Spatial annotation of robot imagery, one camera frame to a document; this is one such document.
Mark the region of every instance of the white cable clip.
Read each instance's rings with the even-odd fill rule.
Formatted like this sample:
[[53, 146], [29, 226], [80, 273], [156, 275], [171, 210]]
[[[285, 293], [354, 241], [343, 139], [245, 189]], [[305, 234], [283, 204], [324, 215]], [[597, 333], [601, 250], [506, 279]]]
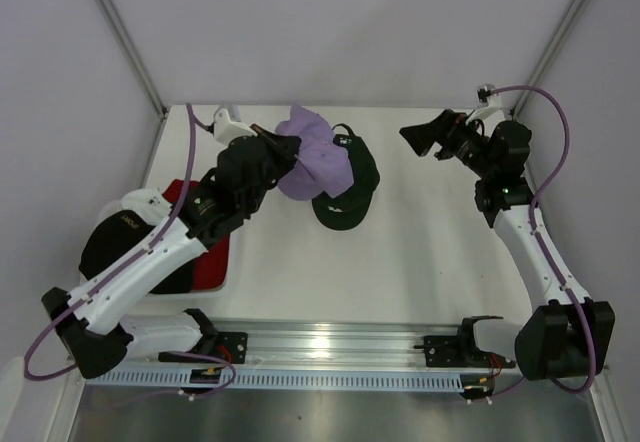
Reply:
[[560, 290], [562, 292], [566, 292], [569, 289], [573, 290], [573, 284], [571, 282], [571, 277], [565, 277], [565, 280], [567, 281], [567, 283], [564, 284], [564, 285], [560, 284]]

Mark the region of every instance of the cable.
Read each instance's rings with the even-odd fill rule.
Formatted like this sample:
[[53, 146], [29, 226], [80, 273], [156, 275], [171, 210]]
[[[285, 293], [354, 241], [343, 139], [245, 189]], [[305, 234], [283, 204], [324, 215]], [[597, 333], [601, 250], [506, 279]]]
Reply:
[[222, 352], [224, 358], [227, 359], [227, 361], [232, 362], [231, 352], [229, 352], [229, 350], [224, 345], [219, 345], [218, 350]]
[[482, 132], [480, 132], [480, 135], [482, 135], [484, 137], [484, 121], [482, 119], [475, 119], [471, 122], [473, 124], [473, 128], [475, 129], [475, 131], [477, 132], [478, 129], [482, 129]]
[[491, 354], [491, 357], [489, 357], [489, 371], [490, 371], [490, 375], [489, 377], [486, 378], [482, 378], [480, 379], [480, 382], [483, 381], [489, 381], [489, 389], [490, 390], [494, 390], [496, 388], [496, 376], [495, 373], [493, 372], [493, 354]]
[[191, 104], [187, 104], [187, 114], [189, 115], [189, 122], [193, 120], [193, 123], [196, 124], [198, 127], [200, 127], [202, 130], [204, 130], [205, 132], [213, 132], [211, 130], [212, 129], [211, 126], [200, 122], [200, 119], [198, 119], [198, 117], [196, 117], [196, 114], [193, 113], [193, 108], [191, 108], [191, 112], [189, 112], [190, 108], [191, 108]]
[[499, 395], [505, 395], [505, 394], [508, 394], [509, 392], [511, 392], [512, 390], [514, 390], [516, 387], [518, 387], [518, 386], [519, 386], [523, 381], [524, 381], [524, 377], [520, 377], [520, 379], [518, 379], [518, 381], [517, 381], [515, 384], [513, 384], [513, 385], [511, 385], [511, 386], [507, 387], [506, 389], [500, 390], [500, 391], [498, 391], [498, 392], [494, 392], [494, 393], [493, 393], [493, 395], [492, 395], [491, 397], [497, 397], [497, 396], [499, 396]]
[[[187, 104], [187, 114], [189, 115], [189, 156], [187, 158], [187, 168], [185, 171], [185, 179], [184, 179], [185, 181], [191, 180], [191, 173], [193, 171], [193, 163], [195, 160], [195, 153], [196, 153], [196, 129], [195, 128], [197, 125], [196, 124], [197, 119], [193, 113], [193, 108], [191, 107], [191, 104]], [[167, 222], [160, 228], [158, 233], [149, 243], [150, 247], [153, 248], [160, 241], [160, 239], [164, 236], [167, 230], [169, 230], [169, 227], [171, 226], [171, 224], [178, 217], [178, 214], [182, 209], [182, 206], [184, 205], [184, 201], [187, 197], [188, 189], [189, 189], [188, 183], [185, 183], [182, 185], [182, 189], [180, 190], [180, 196], [178, 197], [178, 201], [176, 202], [176, 205], [173, 207], [173, 210], [171, 211], [171, 214], [169, 215]], [[80, 299], [74, 304], [72, 304], [69, 308], [67, 308], [67, 310], [65, 310], [56, 318], [54, 318], [51, 321], [51, 323], [47, 325], [42, 332], [40, 332], [40, 334], [33, 341], [29, 349], [27, 349], [27, 352], [24, 356], [25, 379], [31, 380], [31, 381], [51, 380], [51, 379], [55, 379], [56, 377], [60, 377], [61, 375], [64, 375], [77, 367], [76, 364], [73, 364], [68, 367], [65, 367], [64, 369], [58, 370], [57, 372], [39, 375], [31, 372], [31, 370], [29, 369], [29, 364], [31, 363], [33, 354], [38, 349], [38, 347], [40, 347], [40, 344], [42, 344], [42, 341], [47, 337], [47, 335], [49, 335], [63, 320], [65, 320], [67, 317], [73, 314], [85, 302], [90, 300], [90, 298], [93, 297], [96, 293], [98, 293], [100, 289], [102, 289], [105, 285], [111, 282], [114, 279], [114, 277], [122, 273], [125, 269], [131, 266], [134, 262], [136, 262], [138, 259], [140, 259], [140, 257], [145, 255], [146, 253], [147, 252], [145, 252], [144, 250], [139, 250], [138, 252], [133, 254], [131, 257], [129, 257], [127, 260], [122, 262], [87, 293], [88, 295], [87, 299]]]
[[[565, 115], [558, 101], [546, 90], [543, 90], [539, 87], [534, 87], [532, 85], [511, 85], [507, 87], [501, 87], [499, 89], [493, 89], [491, 90], [491, 94], [500, 94], [502, 92], [512, 92], [512, 91], [521, 91], [521, 90], [528, 90], [531, 92], [535, 92], [537, 94], [542, 95], [549, 102], [551, 102], [551, 104], [555, 107], [556, 111], [558, 112], [558, 115], [560, 116], [560, 120], [562, 121], [562, 128], [564, 130], [564, 146], [562, 148], [562, 156], [560, 157], [560, 161], [558, 162], [558, 165], [556, 165], [556, 167], [553, 169], [553, 171], [551, 171], [551, 174], [549, 174], [549, 176], [545, 179], [545, 181], [540, 185], [536, 193], [533, 195], [533, 199], [531, 200], [531, 204], [529, 205], [529, 223], [531, 224], [531, 229], [535, 234], [535, 238], [538, 242], [538, 245], [540, 246], [540, 250], [544, 254], [544, 257], [547, 260], [547, 262], [549, 263], [551, 270], [553, 271], [554, 275], [557, 277], [558, 281], [560, 282], [560, 285], [564, 287], [567, 285], [567, 279], [565, 278], [564, 274], [558, 267], [558, 264], [554, 260], [553, 255], [551, 255], [551, 252], [549, 251], [547, 244], [542, 238], [542, 235], [540, 235], [540, 233], [536, 231], [538, 224], [536, 222], [535, 209], [540, 201], [540, 197], [542, 193], [549, 186], [549, 184], [551, 184], [553, 179], [555, 179], [555, 177], [558, 175], [558, 173], [564, 166], [565, 161], [567, 160], [567, 155], [569, 154], [569, 143], [570, 143], [569, 122], [567, 121], [567, 116]], [[580, 302], [578, 301], [578, 298], [576, 297], [576, 295], [573, 293], [573, 290], [565, 289], [565, 293], [567, 294], [567, 297], [569, 297], [569, 299], [571, 300], [571, 303], [573, 304], [573, 306], [576, 308], [576, 312], [578, 313], [578, 318], [580, 319], [580, 325], [582, 326], [582, 330], [585, 335], [585, 339], [587, 342], [587, 353], [589, 356], [589, 373], [587, 375], [587, 379], [585, 380], [584, 384], [581, 387], [578, 387], [575, 389], [564, 385], [557, 379], [552, 379], [552, 382], [556, 386], [564, 390], [565, 392], [569, 392], [571, 394], [580, 394], [582, 392], [589, 390], [593, 385], [593, 381], [596, 376], [596, 350], [595, 350], [595, 344], [593, 342], [593, 334], [591, 333], [591, 329], [589, 328], [589, 323], [587, 321], [587, 316], [584, 313], [584, 309], [580, 305]]]
[[496, 366], [498, 367], [498, 373], [495, 375], [493, 374], [491, 375], [493, 379], [496, 379], [502, 373], [502, 365], [500, 365], [500, 361], [498, 360], [498, 357], [496, 356], [496, 354], [491, 354], [490, 361], [491, 361], [492, 367], [493, 367], [493, 362], [495, 362]]
[[141, 400], [146, 400], [149, 399], [151, 397], [155, 397], [157, 395], [184, 395], [186, 397], [188, 397], [190, 402], [193, 402], [196, 399], [204, 399], [206, 397], [211, 397], [212, 395], [220, 392], [221, 390], [226, 389], [227, 387], [229, 387], [235, 380], [236, 377], [238, 375], [236, 368], [231, 365], [230, 362], [227, 362], [224, 359], [219, 359], [218, 357], [213, 357], [211, 355], [202, 355], [202, 354], [190, 354], [187, 352], [170, 352], [170, 354], [173, 355], [179, 355], [180, 357], [188, 357], [190, 359], [197, 359], [197, 360], [201, 360], [201, 361], [207, 361], [207, 362], [215, 362], [216, 364], [221, 364], [224, 367], [228, 368], [229, 370], [231, 370], [231, 378], [226, 381], [224, 384], [218, 386], [218, 387], [214, 387], [213, 389], [207, 390], [206, 392], [202, 393], [202, 394], [189, 394], [188, 392], [185, 392], [183, 389], [178, 389], [176, 391], [176, 389], [162, 389], [162, 390], [154, 390], [153, 392], [147, 392], [146, 394], [140, 394], [140, 395], [136, 395], [134, 397], [130, 397], [128, 399], [123, 400], [122, 402], [118, 402], [116, 404], [113, 405], [109, 405], [107, 407], [100, 407], [97, 409], [93, 409], [96, 411], [104, 411], [104, 410], [113, 410], [113, 409], [119, 409], [121, 407], [125, 407], [129, 404], [132, 404], [134, 402], [139, 402]]

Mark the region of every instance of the white table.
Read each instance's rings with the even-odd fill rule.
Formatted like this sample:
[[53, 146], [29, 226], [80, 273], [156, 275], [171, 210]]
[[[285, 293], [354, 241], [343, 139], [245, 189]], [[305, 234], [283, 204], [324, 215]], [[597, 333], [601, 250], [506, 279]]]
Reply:
[[[241, 229], [241, 263], [225, 295], [145, 301], [137, 312], [199, 307], [213, 318], [425, 324], [486, 314], [528, 319], [531, 305], [515, 264], [475, 207], [474, 174], [456, 160], [416, 157], [398, 134], [440, 109], [310, 108], [332, 125], [350, 125], [376, 159], [381, 182], [364, 222], [329, 230], [310, 202], [274, 189]], [[194, 106], [205, 123], [215, 109]], [[243, 122], [271, 130], [289, 114], [288, 107], [239, 109]], [[173, 106], [148, 187], [164, 190], [184, 177], [188, 145], [186, 109]], [[194, 180], [215, 166], [222, 148], [197, 131]]]

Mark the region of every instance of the cap brim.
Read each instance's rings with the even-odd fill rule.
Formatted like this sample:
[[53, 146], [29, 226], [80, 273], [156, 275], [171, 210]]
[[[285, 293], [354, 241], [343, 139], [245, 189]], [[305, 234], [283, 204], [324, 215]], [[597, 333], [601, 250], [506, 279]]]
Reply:
[[373, 194], [362, 205], [349, 212], [334, 212], [317, 200], [311, 201], [313, 211], [322, 225], [332, 230], [350, 230], [364, 220], [369, 211]]

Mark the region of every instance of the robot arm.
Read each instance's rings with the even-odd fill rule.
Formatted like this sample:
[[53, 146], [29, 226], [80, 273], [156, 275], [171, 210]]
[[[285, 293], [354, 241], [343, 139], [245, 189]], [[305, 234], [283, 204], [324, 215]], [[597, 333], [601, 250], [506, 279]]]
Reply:
[[[214, 116], [216, 138], [228, 147], [196, 187], [187, 192], [178, 217], [160, 240], [152, 241], [169, 217], [110, 267], [79, 287], [54, 288], [42, 302], [54, 319], [80, 300], [75, 312], [56, 327], [85, 378], [108, 372], [121, 360], [166, 351], [211, 353], [217, 332], [197, 309], [176, 316], [131, 317], [127, 312], [175, 269], [203, 254], [241, 227], [255, 213], [267, 190], [297, 161], [298, 137], [282, 137], [233, 120], [227, 110]], [[114, 267], [136, 257], [93, 296], [90, 291]]]
[[[437, 143], [438, 160], [455, 156], [480, 177], [476, 206], [505, 243], [536, 307], [524, 326], [493, 316], [467, 318], [458, 331], [463, 339], [458, 345], [515, 360], [529, 380], [556, 379], [588, 374], [586, 338], [592, 337], [600, 373], [613, 331], [613, 310], [608, 302], [591, 300], [540, 223], [540, 209], [531, 207], [533, 194], [523, 177], [531, 131], [505, 120], [491, 136], [484, 134], [484, 119], [502, 111], [499, 96], [491, 95], [490, 89], [478, 91], [485, 106], [470, 115], [445, 110], [427, 124], [400, 130], [418, 156]], [[584, 311], [590, 334], [585, 334], [567, 289]]]

